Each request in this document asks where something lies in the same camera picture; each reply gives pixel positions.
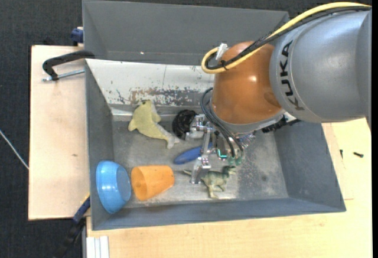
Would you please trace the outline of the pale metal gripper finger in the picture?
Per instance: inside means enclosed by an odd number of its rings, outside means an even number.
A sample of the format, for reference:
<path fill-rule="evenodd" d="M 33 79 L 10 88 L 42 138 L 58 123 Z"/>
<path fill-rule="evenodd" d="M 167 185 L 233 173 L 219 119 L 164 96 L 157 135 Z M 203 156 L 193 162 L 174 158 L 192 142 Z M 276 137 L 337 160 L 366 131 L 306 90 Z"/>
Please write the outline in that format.
<path fill-rule="evenodd" d="M 190 182 L 192 184 L 198 184 L 210 169 L 211 165 L 208 156 L 199 156 L 194 163 Z"/>
<path fill-rule="evenodd" d="M 204 114 L 195 115 L 189 125 L 189 131 L 185 133 L 185 140 L 201 139 L 205 134 L 211 133 L 212 130 L 212 124 L 207 120 Z"/>

